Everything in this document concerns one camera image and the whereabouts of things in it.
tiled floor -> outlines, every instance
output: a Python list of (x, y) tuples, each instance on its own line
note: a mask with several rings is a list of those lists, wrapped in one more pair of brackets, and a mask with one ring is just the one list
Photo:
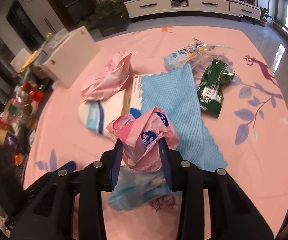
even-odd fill
[[(222, 27), (244, 32), (271, 67), (288, 109), (288, 53), (284, 49), (286, 42), (268, 26), (263, 28), (247, 21), (240, 23), (238, 21), (212, 17), (166, 17), (132, 23), (125, 32), (112, 36), (151, 28), (185, 25)], [(112, 37), (103, 38), (99, 30), (93, 30), (90, 33), (95, 41)]]

blue logo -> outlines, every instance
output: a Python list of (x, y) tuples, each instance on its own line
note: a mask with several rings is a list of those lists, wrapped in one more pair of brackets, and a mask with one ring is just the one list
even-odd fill
[(147, 147), (151, 142), (153, 142), (157, 136), (152, 131), (142, 132), (141, 134), (142, 142)]
[(168, 127), (168, 120), (166, 116), (160, 112), (156, 112), (156, 114), (160, 117), (160, 119), (163, 121), (164, 125)]

dark door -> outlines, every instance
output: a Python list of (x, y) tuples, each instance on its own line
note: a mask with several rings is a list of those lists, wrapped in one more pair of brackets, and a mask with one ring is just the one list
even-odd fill
[(6, 19), (32, 52), (37, 50), (45, 41), (18, 0), (13, 2)]

pink tablecloth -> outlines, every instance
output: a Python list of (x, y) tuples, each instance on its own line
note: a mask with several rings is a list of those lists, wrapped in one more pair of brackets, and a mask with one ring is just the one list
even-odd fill
[[(99, 71), (109, 58), (124, 49), (137, 53), (131, 63), (138, 74), (165, 71), (163, 57), (192, 42), (234, 49), (226, 55), (240, 77), (223, 91), (224, 104), (218, 119), (203, 115), (205, 125), (228, 162), (227, 171), (245, 191), (277, 234), (288, 208), (288, 112), (280, 89), (263, 57), (240, 31), (200, 26), (165, 27), (124, 34), (98, 42), (100, 52), (70, 89), (58, 87), (39, 122), (25, 173), (25, 188), (46, 171), (70, 160), (83, 169), (113, 148), (113, 143), (87, 130), (77, 109), (83, 99), (84, 80)], [(175, 239), (180, 204), (151, 211), (145, 204), (133, 211), (103, 210), (108, 239)], [(206, 223), (209, 237), (209, 222)]]

green plant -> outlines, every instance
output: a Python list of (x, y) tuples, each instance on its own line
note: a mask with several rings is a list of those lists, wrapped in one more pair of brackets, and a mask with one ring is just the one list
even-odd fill
[(268, 20), (268, 17), (273, 19), (271, 16), (268, 15), (268, 9), (267, 8), (263, 8), (260, 6), (260, 9), (261, 9), (261, 19), (266, 18), (266, 20)]
[(103, 19), (124, 11), (124, 3), (121, 0), (105, 0), (98, 4), (95, 15), (98, 19)]

